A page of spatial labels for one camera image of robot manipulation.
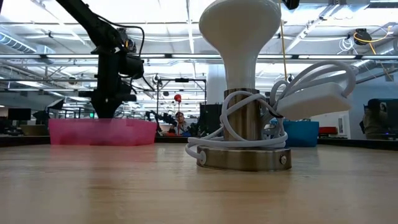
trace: blue object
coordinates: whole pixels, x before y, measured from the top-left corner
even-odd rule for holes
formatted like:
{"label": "blue object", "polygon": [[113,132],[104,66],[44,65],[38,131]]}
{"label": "blue object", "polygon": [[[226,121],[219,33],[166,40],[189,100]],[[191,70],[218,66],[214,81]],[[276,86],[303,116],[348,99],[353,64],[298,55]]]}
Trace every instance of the blue object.
{"label": "blue object", "polygon": [[284,121],[288,135],[287,147],[315,147],[318,143],[319,122],[317,121]]}

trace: red ball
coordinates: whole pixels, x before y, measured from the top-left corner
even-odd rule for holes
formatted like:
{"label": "red ball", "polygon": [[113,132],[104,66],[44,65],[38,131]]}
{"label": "red ball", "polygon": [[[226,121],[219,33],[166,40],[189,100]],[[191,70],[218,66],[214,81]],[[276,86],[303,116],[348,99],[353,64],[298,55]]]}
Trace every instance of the red ball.
{"label": "red ball", "polygon": [[181,103],[181,95],[179,95],[179,94],[175,95],[174,100]]}

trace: person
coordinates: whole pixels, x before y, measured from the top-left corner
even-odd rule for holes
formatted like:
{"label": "person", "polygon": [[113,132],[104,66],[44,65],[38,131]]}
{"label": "person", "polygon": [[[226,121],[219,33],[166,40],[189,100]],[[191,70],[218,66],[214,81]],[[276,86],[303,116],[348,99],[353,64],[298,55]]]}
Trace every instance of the person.
{"label": "person", "polygon": [[368,109],[363,117],[363,126],[366,139],[385,139],[388,133],[387,113],[381,110],[378,99],[368,101]]}
{"label": "person", "polygon": [[185,121],[182,112],[177,112],[175,114],[175,119],[177,120],[177,126],[174,126],[176,135],[182,135],[184,132],[188,131],[188,123]]}

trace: screw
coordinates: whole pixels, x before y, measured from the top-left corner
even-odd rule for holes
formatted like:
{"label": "screw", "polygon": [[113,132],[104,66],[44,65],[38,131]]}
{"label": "screw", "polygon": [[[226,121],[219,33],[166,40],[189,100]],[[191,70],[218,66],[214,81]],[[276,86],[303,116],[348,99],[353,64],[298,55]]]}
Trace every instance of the screw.
{"label": "screw", "polygon": [[280,162],[282,165],[285,165],[286,162],[287,162],[287,157],[284,156],[284,155],[280,156],[279,162]]}

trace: metal lamp base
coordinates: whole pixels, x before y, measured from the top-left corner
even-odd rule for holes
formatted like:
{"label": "metal lamp base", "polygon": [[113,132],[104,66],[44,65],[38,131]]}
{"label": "metal lamp base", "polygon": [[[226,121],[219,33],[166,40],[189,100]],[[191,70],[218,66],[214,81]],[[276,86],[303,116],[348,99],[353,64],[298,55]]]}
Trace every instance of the metal lamp base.
{"label": "metal lamp base", "polygon": [[229,148],[198,146],[197,153],[204,152],[206,161],[197,160],[198,166],[240,171],[278,171],[292,168],[290,149]]}

